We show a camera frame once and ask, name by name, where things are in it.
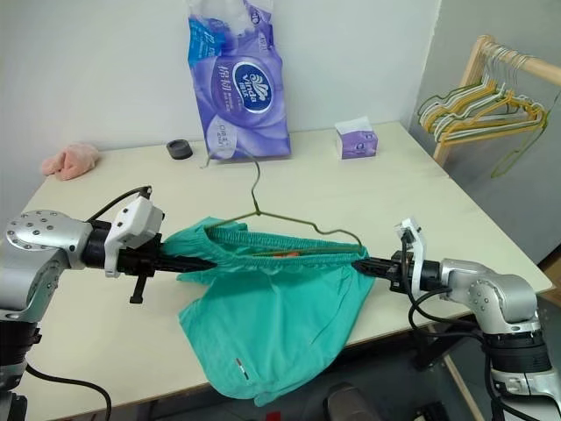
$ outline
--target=green wire hanger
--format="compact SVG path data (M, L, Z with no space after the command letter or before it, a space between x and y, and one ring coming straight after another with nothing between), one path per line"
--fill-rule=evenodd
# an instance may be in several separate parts
M257 178L255 179L255 182L253 182L252 189L251 189L253 207L255 209L252 212L246 213L244 215L240 215L240 216L235 217L235 218L225 219L224 221L220 221L220 222L217 222L217 223L211 224L211 225L205 225L204 230L206 232L208 232L208 231L210 231L214 228L217 228L219 226L229 224L230 222L239 221L240 219L245 219L245 218L252 217L252 216L258 216L258 217L265 216L265 217L271 217L271 218L278 218L278 219L282 219L282 220L289 221L289 222L296 222L297 224L309 225L312 228L314 228L314 231L316 231L317 233L319 233L321 235L331 235L331 234L334 234L336 232L341 232L343 234L346 234L346 235L349 235L349 236L353 237L357 241L357 245L356 246L345 246L345 247L322 247L322 248L305 248L305 249L294 249L294 250L275 250L275 251L271 251L271 252L254 253L253 254L254 256L270 256L270 255L288 254L288 253L317 253L317 252L361 253L362 252L362 249L363 249L362 242L360 241L359 237L357 235L353 234L352 232L349 232L349 231L346 231L346 230L341 230L341 229L330 230L330 231L322 231L317 227L316 223L314 223L314 222L306 221L306 220L303 220L303 219L287 217L287 216L284 216L284 215L278 215L276 213L261 210L261 208L259 207L259 204L257 202L257 198L255 197L255 188L257 187L257 184L259 183L259 180L261 178L261 168L259 166L259 163L255 159L255 157L253 155L251 155L250 153L246 152L246 150L244 150L242 148L239 148L239 147L236 147L235 151L240 152L243 155L245 155L247 158L249 158L255 164L255 167L257 169ZM214 152L209 152L209 157L207 158L206 164L202 168L208 167L212 157L219 152L223 152L223 150L217 150L217 151L214 151Z

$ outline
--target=wooden clothes rack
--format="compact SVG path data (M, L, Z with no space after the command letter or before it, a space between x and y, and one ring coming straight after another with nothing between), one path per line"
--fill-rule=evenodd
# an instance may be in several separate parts
M462 76L462 80L459 84L460 87L480 82L481 77L483 76L483 68L485 66L486 57L495 51L497 46L501 45L497 44L494 37L491 35L481 35L477 38L477 41L475 41L475 44L473 45L470 58L467 61L464 75ZM513 62L513 58L516 55L521 54L515 50L510 50L508 54L502 54L498 57L498 59L509 64ZM530 73L531 75L537 76L540 79L544 79L547 82L561 86L561 68L554 66L547 61L537 59L536 57L528 57L528 59L521 65L520 69ZM445 142L437 143L437 148L435 149L432 157L438 165L441 167L444 166L446 158L448 158L448 154L452 148L453 145L446 145Z

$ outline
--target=gray wall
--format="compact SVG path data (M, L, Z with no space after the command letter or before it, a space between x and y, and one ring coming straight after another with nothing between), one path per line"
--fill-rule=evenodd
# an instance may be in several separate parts
M561 1L443 0L417 98L458 86L473 42L493 35L501 44L561 66ZM553 105L561 87L519 72L517 92ZM434 140L416 122L409 131L432 153ZM457 146L446 171L535 262L561 243L561 99L545 134L504 176L492 179L495 163L528 134Z

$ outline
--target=white tabletop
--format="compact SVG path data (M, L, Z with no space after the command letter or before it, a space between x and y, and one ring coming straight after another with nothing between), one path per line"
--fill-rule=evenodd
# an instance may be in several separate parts
M378 156L341 161L333 130L291 135L290 159L261 162L261 208L311 219L325 229L360 236L372 256L389 258L400 247L394 225L414 216L423 227L427 258L475 260L500 273L525 278L536 291L549 280L501 229L421 149L398 123L376 125ZM252 209L252 163L200 166L194 156L173 161L164 146L104 153L91 172L68 182L46 179L27 210L52 209L85 219L110 199L151 184L152 200L166 213L164 237L207 216L232 218ZM307 226L271 218L247 220L255 231L317 238ZM348 240L345 236L334 239ZM42 323L43 339L28 354L48 374L95 382L113 403L135 403L206 383L177 320L177 313L205 288L159 273L146 285L145 301L129 304L135 279L107 279L100 270L66 271ZM378 280L366 299L349 344L408 328L408 299ZM429 300L426 309L455 316L465 308ZM17 392L29 400L29 420L66 417L103 407L93 391L52 384L29 375Z

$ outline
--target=pink towel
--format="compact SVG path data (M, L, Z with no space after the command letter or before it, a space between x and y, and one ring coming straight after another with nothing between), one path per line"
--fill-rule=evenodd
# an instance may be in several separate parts
M53 158L41 164L43 175L55 174L59 180L70 180L87 173L96 166L99 152L92 145L74 143L68 145Z

